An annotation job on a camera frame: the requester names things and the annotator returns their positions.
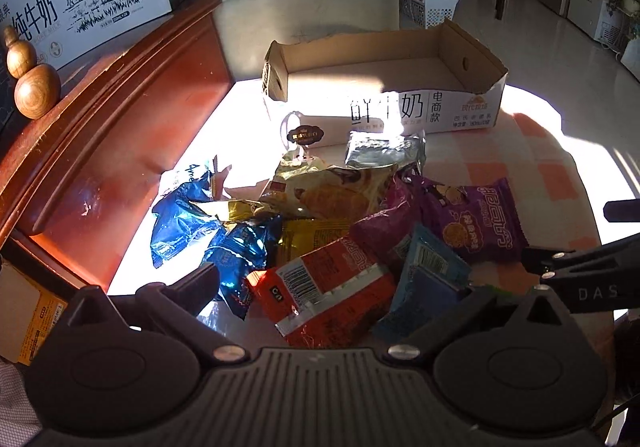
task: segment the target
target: open cardboard box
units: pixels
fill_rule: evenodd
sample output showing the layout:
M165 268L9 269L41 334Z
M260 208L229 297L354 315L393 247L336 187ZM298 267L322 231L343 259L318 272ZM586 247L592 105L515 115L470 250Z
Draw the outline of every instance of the open cardboard box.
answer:
M314 146L328 146L346 143L352 130L409 135L493 127L507 72L446 20L428 30L273 42L262 84L283 132L317 125L324 137Z

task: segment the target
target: snack wrapper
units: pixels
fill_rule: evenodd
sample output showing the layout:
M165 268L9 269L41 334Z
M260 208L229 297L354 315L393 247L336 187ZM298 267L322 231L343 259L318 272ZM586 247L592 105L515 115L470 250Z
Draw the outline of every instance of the snack wrapper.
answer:
M246 221L252 218L270 217L276 210L269 205L249 200L224 200L209 203L194 203L196 207L209 216L215 216L220 221Z
M202 263L213 263L220 272L220 297L231 312L244 319L252 294L245 277L267 266L268 250L280 239L282 217L276 216L259 225L236 224L228 233L224 227L211 239Z
M398 289L391 302L391 311L403 305L411 293L414 270L422 268L436 274L451 286L466 288L471 267L423 225L416 225L411 246L402 268Z
M358 221L380 207L398 166L343 169L288 152L260 200L292 218Z
M507 178L492 185L452 187L408 176L422 223L469 263L520 261L529 246Z
M371 331L387 344L398 344L458 304L465 295L465 289L424 268L415 267L404 301L380 319Z
M417 224L389 313L372 333L397 343L456 305L467 293L469 266Z
M383 205L387 208L353 223L349 234L360 247L387 265L398 281L414 227L420 222L420 210L398 176L394 176Z
M351 131L344 162L348 167L368 168L397 164L402 169L417 163L421 171L425 160L424 131L411 136L385 136L375 132Z
M297 348L345 348L383 315L393 276L349 236L247 278L265 315Z
M285 221L276 265L286 265L289 261L324 247L348 232L349 221L346 220Z
M192 241L216 232L220 222L192 202L211 202L222 194L221 176L208 164L173 173L168 191L151 209L156 217L151 233L151 258L155 268L175 257Z

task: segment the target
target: purple snack package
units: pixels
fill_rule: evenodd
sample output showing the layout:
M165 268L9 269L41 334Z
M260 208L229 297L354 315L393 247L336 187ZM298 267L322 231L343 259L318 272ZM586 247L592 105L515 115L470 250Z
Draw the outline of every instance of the purple snack package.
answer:
M527 238L507 178L486 186L452 187L423 176L404 179L422 224L468 263L519 261Z

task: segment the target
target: plastic basket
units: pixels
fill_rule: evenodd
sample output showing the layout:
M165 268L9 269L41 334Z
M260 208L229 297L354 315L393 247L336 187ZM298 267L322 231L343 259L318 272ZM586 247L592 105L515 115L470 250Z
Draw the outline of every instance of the plastic basket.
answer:
M452 19L459 0L400 0L400 11L423 28Z

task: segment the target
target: wooden knob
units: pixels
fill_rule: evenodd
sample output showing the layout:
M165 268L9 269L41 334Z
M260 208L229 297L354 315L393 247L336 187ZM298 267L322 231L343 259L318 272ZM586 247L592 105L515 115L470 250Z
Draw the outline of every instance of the wooden knob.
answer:
M33 70L37 63L38 56L33 44L17 40L9 46L9 51L6 53L6 68L15 78L20 78L29 70Z
M27 118L36 120L60 99L60 77L53 66L39 64L15 85L15 106Z
M18 32L13 26L7 26L3 31L4 45L8 48L19 39Z

